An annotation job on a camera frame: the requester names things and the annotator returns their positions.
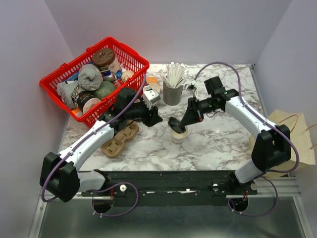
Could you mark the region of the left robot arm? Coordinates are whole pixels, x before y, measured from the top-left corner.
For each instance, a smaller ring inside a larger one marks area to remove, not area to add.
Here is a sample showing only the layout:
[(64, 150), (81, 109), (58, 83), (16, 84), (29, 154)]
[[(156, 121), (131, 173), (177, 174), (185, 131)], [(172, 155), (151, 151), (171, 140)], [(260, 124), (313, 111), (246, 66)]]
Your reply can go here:
[(110, 189), (109, 176), (100, 170), (79, 173), (80, 168), (98, 148), (127, 127), (128, 121), (140, 120), (147, 127), (162, 122), (155, 105), (159, 100), (159, 93), (150, 86), (145, 87), (142, 96), (132, 88), (122, 88), (115, 103), (86, 134), (58, 154), (49, 152), (44, 157), (40, 176), (42, 191), (49, 191), (63, 202), (82, 191), (106, 195)]

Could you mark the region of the black coffee cup lid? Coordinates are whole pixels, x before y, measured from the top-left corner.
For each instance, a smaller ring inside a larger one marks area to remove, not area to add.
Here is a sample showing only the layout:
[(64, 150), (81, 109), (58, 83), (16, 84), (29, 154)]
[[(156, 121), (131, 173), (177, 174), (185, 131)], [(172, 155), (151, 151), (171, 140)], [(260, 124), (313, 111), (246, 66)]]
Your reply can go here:
[(180, 126), (180, 121), (174, 117), (169, 118), (168, 126), (178, 134), (182, 134), (186, 131), (186, 128), (184, 126)]

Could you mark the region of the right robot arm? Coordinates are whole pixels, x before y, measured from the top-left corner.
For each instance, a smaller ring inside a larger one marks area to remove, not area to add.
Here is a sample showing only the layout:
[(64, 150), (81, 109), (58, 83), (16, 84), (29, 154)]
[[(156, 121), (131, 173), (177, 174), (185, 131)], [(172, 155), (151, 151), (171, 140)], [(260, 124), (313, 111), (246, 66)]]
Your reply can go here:
[(179, 123), (179, 131), (191, 124), (202, 122), (204, 115), (218, 109), (238, 120), (255, 139), (251, 159), (229, 176), (228, 189), (239, 194), (246, 183), (265, 174), (269, 169), (279, 166), (291, 158), (291, 146), (287, 142), (290, 130), (267, 121), (262, 115), (243, 104), (235, 89), (226, 90), (218, 76), (204, 82), (209, 98), (188, 99), (187, 110)]

